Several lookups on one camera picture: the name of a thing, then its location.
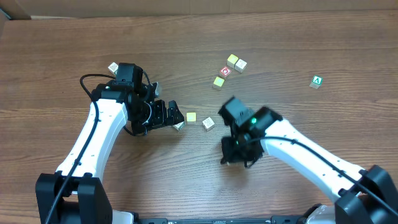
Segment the white block green edge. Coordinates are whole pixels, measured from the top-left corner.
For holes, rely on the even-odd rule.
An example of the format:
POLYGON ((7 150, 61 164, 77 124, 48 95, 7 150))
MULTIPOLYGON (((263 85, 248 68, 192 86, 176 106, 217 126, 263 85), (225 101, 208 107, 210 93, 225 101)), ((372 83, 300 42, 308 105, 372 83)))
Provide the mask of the white block green edge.
POLYGON ((173 127, 174 127, 177 131, 181 130, 184 126, 185 126, 185 122, 184 122, 184 121, 181 122, 181 123, 178 123, 178 124, 173 125, 173 127))

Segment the yellow block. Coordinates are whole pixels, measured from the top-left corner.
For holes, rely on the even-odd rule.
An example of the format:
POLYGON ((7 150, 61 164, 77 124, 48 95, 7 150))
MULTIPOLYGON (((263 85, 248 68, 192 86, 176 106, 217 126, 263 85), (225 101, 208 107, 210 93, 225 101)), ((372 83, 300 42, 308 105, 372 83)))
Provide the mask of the yellow block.
POLYGON ((188 112, 186 114, 187 123, 196 123, 197 114, 195 112, 188 112))
POLYGON ((235 64, 236 64, 236 62, 239 60, 239 57, 237 57, 236 55, 234 55, 234 54, 231 54, 229 57, 228 57, 228 59, 227 59, 227 66, 229 66, 229 67, 231 67, 231 68, 234 68, 234 66, 235 66, 235 64))
POLYGON ((213 82, 213 88, 217 90, 221 90, 225 80, 221 77, 216 77, 213 82))

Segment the white patterned block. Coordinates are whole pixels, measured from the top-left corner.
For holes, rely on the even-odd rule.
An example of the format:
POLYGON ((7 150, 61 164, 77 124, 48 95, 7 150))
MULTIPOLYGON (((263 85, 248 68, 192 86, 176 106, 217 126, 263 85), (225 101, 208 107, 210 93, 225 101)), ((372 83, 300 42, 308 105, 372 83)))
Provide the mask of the white patterned block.
POLYGON ((202 125, 203 125, 203 127, 205 128, 206 131, 209 131, 212 128, 214 128, 215 122, 210 117, 207 117, 206 119, 204 119, 202 121, 202 125))

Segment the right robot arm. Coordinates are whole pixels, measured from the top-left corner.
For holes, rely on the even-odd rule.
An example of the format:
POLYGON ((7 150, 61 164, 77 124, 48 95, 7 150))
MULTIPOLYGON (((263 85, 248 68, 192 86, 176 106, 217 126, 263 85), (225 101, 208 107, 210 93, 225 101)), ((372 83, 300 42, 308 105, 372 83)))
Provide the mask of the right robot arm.
POLYGON ((366 170, 337 157, 265 106, 253 111, 232 97, 218 113, 231 130, 221 140, 221 164, 242 162, 250 168, 268 154, 294 168, 332 202, 313 206, 297 223, 397 223, 397 187, 380 166, 366 170))

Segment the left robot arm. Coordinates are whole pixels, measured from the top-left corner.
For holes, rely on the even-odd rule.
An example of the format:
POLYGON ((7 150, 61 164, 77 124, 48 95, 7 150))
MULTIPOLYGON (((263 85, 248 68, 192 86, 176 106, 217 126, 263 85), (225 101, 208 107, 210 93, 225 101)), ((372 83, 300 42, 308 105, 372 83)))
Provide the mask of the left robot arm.
POLYGON ((134 63, 112 63, 109 82, 90 97, 86 123, 65 160, 35 185, 42 223, 136 223, 132 212, 114 210, 102 180, 119 133, 130 124, 132 136, 184 122, 177 103, 159 99, 157 82, 143 83, 146 72, 134 63))

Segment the white block green side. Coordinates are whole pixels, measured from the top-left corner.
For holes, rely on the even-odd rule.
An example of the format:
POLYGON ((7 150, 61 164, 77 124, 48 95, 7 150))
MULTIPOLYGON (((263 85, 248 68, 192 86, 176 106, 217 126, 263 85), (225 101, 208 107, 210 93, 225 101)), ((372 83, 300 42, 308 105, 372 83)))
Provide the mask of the white block green side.
POLYGON ((113 74, 116 75, 118 72, 119 65, 113 62, 111 65, 108 66, 108 70, 113 74))

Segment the red circle block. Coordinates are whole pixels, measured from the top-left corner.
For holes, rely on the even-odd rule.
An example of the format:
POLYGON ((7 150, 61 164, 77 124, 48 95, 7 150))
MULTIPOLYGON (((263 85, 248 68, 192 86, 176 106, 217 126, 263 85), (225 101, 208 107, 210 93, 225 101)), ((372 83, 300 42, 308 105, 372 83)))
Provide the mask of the red circle block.
POLYGON ((219 76, 222 79, 227 79, 230 74, 231 74, 231 69, 229 67, 224 66, 223 68, 220 69, 219 76))

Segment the white block far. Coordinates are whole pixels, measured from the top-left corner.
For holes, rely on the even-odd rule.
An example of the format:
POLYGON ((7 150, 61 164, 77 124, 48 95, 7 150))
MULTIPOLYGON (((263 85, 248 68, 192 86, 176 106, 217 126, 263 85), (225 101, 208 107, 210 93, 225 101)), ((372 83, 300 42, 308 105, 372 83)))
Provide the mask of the white block far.
POLYGON ((246 69, 246 67, 247 67, 247 62, 245 62, 242 59, 239 59, 234 65, 234 69, 236 71, 238 71, 239 73, 243 73, 243 71, 246 69))

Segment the green letter block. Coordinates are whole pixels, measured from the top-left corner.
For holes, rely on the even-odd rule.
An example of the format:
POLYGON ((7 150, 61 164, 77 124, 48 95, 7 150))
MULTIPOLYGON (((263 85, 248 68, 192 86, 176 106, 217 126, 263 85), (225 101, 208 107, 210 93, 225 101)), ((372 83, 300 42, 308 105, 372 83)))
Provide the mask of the green letter block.
POLYGON ((323 83, 323 78, 319 77, 317 75, 314 75, 312 78, 311 83, 309 84, 309 87, 314 88, 314 89, 318 89, 321 87, 323 83))

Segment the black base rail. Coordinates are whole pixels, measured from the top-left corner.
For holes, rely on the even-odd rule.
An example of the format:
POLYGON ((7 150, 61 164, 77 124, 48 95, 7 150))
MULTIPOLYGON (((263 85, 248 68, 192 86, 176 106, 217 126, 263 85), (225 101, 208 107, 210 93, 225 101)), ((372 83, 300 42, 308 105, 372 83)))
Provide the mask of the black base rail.
POLYGON ((211 219, 178 219, 138 218, 137 224, 304 224, 303 215, 274 215, 270 218, 211 218, 211 219))

